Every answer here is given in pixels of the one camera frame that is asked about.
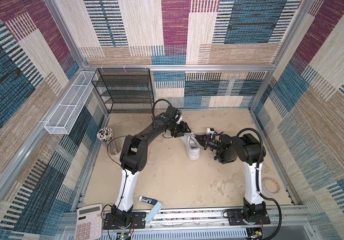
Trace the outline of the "white leather sneaker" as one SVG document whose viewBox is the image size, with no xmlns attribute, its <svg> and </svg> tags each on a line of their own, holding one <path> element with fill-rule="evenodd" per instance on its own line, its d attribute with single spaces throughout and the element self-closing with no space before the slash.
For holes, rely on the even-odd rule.
<svg viewBox="0 0 344 240">
<path fill-rule="evenodd" d="M 196 140 L 195 135 L 193 133 L 186 133 L 182 137 L 179 137 L 179 139 L 186 146 L 188 158 L 192 161 L 198 160 L 200 158 L 201 145 Z"/>
</svg>

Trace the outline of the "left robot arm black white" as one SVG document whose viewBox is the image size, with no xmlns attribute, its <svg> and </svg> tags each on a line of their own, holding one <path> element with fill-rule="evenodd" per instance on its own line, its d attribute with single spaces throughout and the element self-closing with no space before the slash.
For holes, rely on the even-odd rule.
<svg viewBox="0 0 344 240">
<path fill-rule="evenodd" d="M 149 145 L 166 132 L 173 138 L 190 133 L 191 129 L 182 118 L 181 110 L 168 106 L 164 113 L 152 116 L 151 124 L 143 131 L 125 137 L 119 158 L 122 179 L 118 198 L 111 207 L 112 218 L 122 227 L 132 221 L 134 190 L 138 176 L 146 166 Z"/>
</svg>

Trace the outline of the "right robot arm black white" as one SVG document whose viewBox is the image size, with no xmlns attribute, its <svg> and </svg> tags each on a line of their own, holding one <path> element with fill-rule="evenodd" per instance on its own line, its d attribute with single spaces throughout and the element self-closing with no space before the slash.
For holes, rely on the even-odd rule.
<svg viewBox="0 0 344 240">
<path fill-rule="evenodd" d="M 266 154 L 260 142 L 251 134 L 231 137 L 223 133 L 217 135 L 216 132 L 211 132 L 206 135 L 196 135 L 194 138 L 205 150 L 214 151 L 214 160 L 221 164 L 233 163 L 236 160 L 243 162 L 246 192 L 241 217 L 247 225 L 260 222 L 269 224 L 271 221 L 266 211 L 266 203 L 259 191 L 262 184 L 258 161 Z"/>
</svg>

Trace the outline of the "cup of coloured pencils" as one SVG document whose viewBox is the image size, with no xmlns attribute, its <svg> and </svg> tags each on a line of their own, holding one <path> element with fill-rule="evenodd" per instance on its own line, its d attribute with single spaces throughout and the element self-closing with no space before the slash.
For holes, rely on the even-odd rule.
<svg viewBox="0 0 344 240">
<path fill-rule="evenodd" d="M 117 155 L 121 151 L 121 146 L 118 142 L 119 137 L 115 138 L 111 128 L 101 128 L 96 134 L 98 140 L 106 147 L 111 155 Z"/>
</svg>

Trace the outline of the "blue white glue stick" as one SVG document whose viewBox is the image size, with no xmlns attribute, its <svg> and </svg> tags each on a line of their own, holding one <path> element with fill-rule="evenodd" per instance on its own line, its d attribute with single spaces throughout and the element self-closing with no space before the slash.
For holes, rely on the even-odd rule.
<svg viewBox="0 0 344 240">
<path fill-rule="evenodd" d="M 144 197 L 144 196 L 140 196 L 139 201 L 143 202 L 143 203 L 151 204 L 151 205 L 156 205 L 158 202 L 158 200 L 156 200 L 156 199 L 152 199 L 152 198 L 148 198 L 148 197 Z"/>
</svg>

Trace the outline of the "clear tape roll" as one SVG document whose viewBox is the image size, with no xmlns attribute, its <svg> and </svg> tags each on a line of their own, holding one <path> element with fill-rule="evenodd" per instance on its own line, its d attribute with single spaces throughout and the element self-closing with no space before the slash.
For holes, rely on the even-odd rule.
<svg viewBox="0 0 344 240">
<path fill-rule="evenodd" d="M 271 177 L 263 178 L 262 187 L 264 192 L 270 195 L 277 195 L 281 191 L 280 184 Z"/>
</svg>

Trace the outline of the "light blue eraser block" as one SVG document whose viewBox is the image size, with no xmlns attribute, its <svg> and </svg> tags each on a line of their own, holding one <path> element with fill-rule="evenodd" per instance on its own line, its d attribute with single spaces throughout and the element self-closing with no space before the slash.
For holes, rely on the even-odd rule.
<svg viewBox="0 0 344 240">
<path fill-rule="evenodd" d="M 150 223 L 162 209 L 162 203 L 157 202 L 145 217 L 145 222 Z"/>
</svg>

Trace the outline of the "pink desk calculator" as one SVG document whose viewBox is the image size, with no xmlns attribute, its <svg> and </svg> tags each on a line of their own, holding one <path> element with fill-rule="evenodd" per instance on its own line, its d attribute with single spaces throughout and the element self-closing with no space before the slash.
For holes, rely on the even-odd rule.
<svg viewBox="0 0 344 240">
<path fill-rule="evenodd" d="M 102 204 L 77 210 L 75 240 L 98 240 L 102 237 Z"/>
</svg>

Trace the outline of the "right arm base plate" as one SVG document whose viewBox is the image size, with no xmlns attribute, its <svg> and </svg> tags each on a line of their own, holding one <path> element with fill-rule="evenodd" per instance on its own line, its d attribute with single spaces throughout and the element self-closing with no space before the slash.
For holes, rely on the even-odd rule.
<svg viewBox="0 0 344 240">
<path fill-rule="evenodd" d="M 266 211 L 249 212 L 242 208 L 228 209 L 225 210 L 224 217 L 228 219 L 230 226 L 269 225 L 271 223 Z"/>
</svg>

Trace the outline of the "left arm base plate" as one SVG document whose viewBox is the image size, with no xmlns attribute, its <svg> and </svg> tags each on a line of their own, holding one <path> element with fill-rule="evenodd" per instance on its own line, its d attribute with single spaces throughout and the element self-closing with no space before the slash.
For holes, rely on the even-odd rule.
<svg viewBox="0 0 344 240">
<path fill-rule="evenodd" d="M 107 213 L 103 221 L 103 230 L 129 230 L 130 228 L 144 229 L 145 228 L 146 212 L 132 212 L 124 218 Z"/>
</svg>

